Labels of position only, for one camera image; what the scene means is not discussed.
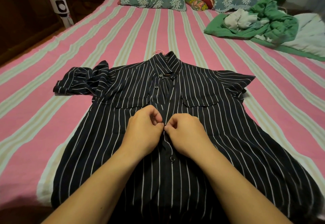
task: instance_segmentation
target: curtain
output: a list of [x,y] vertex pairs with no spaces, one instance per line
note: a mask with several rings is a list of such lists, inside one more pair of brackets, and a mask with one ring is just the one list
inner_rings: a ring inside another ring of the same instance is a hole
[[325,0],[308,0],[306,8],[318,13],[325,20]]

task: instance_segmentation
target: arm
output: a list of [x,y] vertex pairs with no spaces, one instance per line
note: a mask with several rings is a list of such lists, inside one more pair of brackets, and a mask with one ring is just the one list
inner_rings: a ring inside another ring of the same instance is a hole
[[197,117],[175,114],[165,131],[177,151],[205,173],[231,223],[291,223],[213,146]]
[[43,224],[107,223],[136,165],[157,146],[162,120],[152,105],[137,111],[129,119],[120,148]]

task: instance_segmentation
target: hand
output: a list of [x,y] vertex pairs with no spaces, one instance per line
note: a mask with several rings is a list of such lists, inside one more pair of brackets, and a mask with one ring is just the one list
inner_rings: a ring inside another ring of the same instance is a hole
[[200,120],[189,114],[174,114],[167,125],[165,132],[168,133],[175,149],[191,159],[204,145],[213,147]]
[[137,160],[150,154],[159,142],[164,129],[159,111],[152,105],[131,116],[120,148],[130,150]]

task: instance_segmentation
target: black striped shirt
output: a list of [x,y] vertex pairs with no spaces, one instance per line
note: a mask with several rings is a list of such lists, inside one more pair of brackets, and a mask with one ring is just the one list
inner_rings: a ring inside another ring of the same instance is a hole
[[[175,113],[200,119],[213,145],[290,220],[320,212],[322,197],[306,170],[252,120],[242,105],[254,76],[185,64],[173,52],[109,69],[72,68],[54,87],[93,95],[93,104],[68,143],[54,179],[57,208],[119,148],[128,119],[154,105],[166,123]],[[227,223],[208,180],[163,132],[136,167],[110,223]]]

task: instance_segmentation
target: pink striped bedsheet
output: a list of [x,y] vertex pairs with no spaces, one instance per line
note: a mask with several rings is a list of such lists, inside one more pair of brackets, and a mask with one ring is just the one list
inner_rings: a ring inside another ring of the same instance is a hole
[[295,157],[325,194],[325,63],[251,41],[203,34],[214,11],[140,9],[106,0],[57,37],[0,68],[0,208],[47,205],[65,146],[91,96],[55,96],[74,66],[121,66],[173,50],[183,62],[255,75],[247,113]]

